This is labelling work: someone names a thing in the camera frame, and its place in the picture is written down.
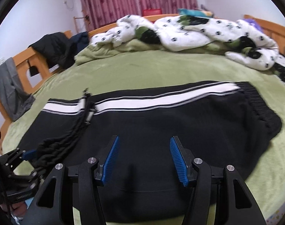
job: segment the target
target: blue gripper pad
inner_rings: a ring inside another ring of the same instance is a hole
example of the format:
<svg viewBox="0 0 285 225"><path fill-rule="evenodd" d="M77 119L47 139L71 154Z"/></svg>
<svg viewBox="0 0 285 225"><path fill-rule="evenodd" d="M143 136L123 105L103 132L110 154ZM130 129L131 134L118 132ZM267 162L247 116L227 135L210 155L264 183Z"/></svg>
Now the blue gripper pad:
<svg viewBox="0 0 285 225"><path fill-rule="evenodd" d="M120 148L120 139L117 136L103 165L101 182L103 185L110 179Z"/></svg>
<svg viewBox="0 0 285 225"><path fill-rule="evenodd" d="M169 143L169 149L173 157L173 161L177 170L178 178L185 187L188 186L189 180L187 178L187 168L186 163L179 151L178 145L175 139L172 137Z"/></svg>
<svg viewBox="0 0 285 225"><path fill-rule="evenodd" d="M22 155L22 159L24 161L32 160L35 157L36 157L36 149L27 151L27 152L23 153L23 155Z"/></svg>

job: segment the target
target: black jacket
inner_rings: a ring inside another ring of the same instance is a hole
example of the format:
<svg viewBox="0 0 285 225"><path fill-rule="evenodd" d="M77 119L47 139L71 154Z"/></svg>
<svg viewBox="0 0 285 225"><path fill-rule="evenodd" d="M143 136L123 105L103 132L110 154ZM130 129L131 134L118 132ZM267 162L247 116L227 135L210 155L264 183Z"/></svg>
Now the black jacket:
<svg viewBox="0 0 285 225"><path fill-rule="evenodd" d="M59 64L63 69L67 69L75 63L77 44L64 33L45 35L30 46L46 58L49 68Z"/></svg>

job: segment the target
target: wooden bed frame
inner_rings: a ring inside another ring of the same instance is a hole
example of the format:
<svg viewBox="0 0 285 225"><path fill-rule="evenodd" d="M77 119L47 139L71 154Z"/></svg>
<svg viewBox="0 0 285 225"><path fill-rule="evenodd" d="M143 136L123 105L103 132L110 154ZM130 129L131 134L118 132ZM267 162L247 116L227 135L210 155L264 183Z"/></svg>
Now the wooden bed frame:
<svg viewBox="0 0 285 225"><path fill-rule="evenodd" d="M162 15L152 15L152 16L146 16L149 21L155 22L157 19L161 19L163 17L167 16L178 16L178 14L162 14ZM254 19L256 22L263 28L263 32L273 38L279 45L280 52L285 52L285 27L275 24L273 22L269 22L262 19L256 19L250 15L244 15L245 19ZM106 32L111 28L116 27L116 23L106 25L104 27L95 29L88 33L89 37L92 37L95 34ZM65 35L70 38L72 36L71 31L66 31ZM46 59L32 49L32 47L29 47L28 49L24 50L23 52L17 54L13 57L13 60L16 65L17 72L19 74L20 80L23 84L24 90L27 93L34 93L37 89L41 87L43 82L52 76L55 73L58 73L60 71L60 68L50 73L48 69L48 65L46 63ZM29 60L31 66L36 66L38 68L39 73L41 74L42 80L34 87L31 86L27 76L26 71L29 69L29 65L27 63L27 60ZM6 132L9 128L9 125L12 123L12 120L9 118L8 114L6 113L4 107L2 106L0 102L0 112L2 116L4 117L5 121L0 128L1 130L1 140L0 140L0 153L2 154L2 141L6 135Z"/></svg>

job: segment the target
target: gray pants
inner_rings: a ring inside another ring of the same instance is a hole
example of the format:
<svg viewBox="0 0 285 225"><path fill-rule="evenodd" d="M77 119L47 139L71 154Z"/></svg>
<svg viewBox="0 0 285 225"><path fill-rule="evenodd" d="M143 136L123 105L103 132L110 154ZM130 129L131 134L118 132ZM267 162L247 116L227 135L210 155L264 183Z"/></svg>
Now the gray pants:
<svg viewBox="0 0 285 225"><path fill-rule="evenodd" d="M0 102L12 121L28 111L35 98L23 90L13 58L0 65Z"/></svg>

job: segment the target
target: human hand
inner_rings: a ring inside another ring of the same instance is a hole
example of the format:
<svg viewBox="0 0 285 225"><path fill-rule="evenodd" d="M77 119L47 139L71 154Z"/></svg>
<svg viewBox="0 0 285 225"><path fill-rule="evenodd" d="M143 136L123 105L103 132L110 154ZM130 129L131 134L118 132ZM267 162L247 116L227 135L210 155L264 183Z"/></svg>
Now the human hand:
<svg viewBox="0 0 285 225"><path fill-rule="evenodd" d="M1 204L0 207L3 211L7 212L7 207L5 204ZM14 216L22 218L24 217L27 211L27 204L25 203L25 201L12 204L10 205L10 211Z"/></svg>

